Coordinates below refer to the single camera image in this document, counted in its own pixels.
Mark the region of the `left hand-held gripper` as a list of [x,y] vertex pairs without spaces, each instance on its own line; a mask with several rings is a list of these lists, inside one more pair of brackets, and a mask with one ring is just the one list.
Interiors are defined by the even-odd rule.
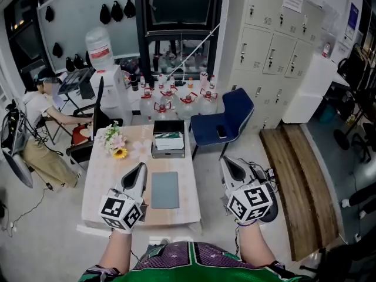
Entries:
[[115,191],[101,197],[98,215],[108,227],[131,234],[139,221],[145,221],[147,204],[142,196],[146,183],[147,166],[140,162],[119,180],[117,185],[123,192]]

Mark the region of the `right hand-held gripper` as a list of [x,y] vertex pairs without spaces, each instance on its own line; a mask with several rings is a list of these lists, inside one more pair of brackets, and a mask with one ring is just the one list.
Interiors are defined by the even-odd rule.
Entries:
[[225,190],[227,211],[240,223],[250,223],[264,217],[272,206],[272,198],[265,184],[249,184],[256,180],[250,165],[233,157],[222,156],[220,168],[223,183],[226,187],[232,187]]

